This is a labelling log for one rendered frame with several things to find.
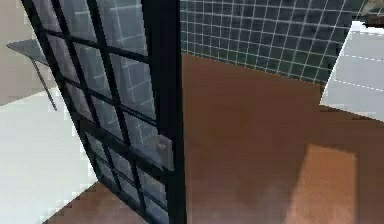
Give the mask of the black framed glass door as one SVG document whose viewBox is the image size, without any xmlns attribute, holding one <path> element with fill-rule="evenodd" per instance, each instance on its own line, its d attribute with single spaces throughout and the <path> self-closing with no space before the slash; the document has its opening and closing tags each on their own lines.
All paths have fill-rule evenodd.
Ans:
<svg viewBox="0 0 384 224">
<path fill-rule="evenodd" d="M 99 182 L 145 224 L 187 224 L 180 0 L 21 2 Z"/>
</svg>

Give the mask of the grey thin-legged table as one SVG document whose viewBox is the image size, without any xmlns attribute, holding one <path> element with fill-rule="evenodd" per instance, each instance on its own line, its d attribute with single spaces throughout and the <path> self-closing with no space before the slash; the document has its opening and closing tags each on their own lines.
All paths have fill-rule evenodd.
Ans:
<svg viewBox="0 0 384 224">
<path fill-rule="evenodd" d="M 25 57 L 27 57 L 36 73 L 37 73 L 37 77 L 39 78 L 39 81 L 49 99 L 49 102 L 52 106 L 52 108 L 57 111 L 57 106 L 56 106 L 56 103 L 53 99 L 53 96 L 50 92 L 50 88 L 48 87 L 48 84 L 46 82 L 46 79 L 43 77 L 41 71 L 40 71 L 40 68 L 38 66 L 38 64 L 42 64 L 46 67 L 49 67 L 49 64 L 48 62 L 46 61 L 45 59 L 45 56 L 42 52 L 42 49 L 41 47 L 39 46 L 39 43 L 36 39 L 26 39 L 26 40 L 18 40 L 18 41 L 14 41 L 14 42 L 9 42 L 6 44 L 6 47 L 16 53 L 19 53 Z"/>
</svg>

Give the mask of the white cabinet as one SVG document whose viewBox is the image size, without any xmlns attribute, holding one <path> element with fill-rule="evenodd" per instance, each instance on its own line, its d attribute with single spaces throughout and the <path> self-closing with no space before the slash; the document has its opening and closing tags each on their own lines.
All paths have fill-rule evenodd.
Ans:
<svg viewBox="0 0 384 224">
<path fill-rule="evenodd" d="M 353 21 L 320 105 L 384 122 L 384 29 Z"/>
</svg>

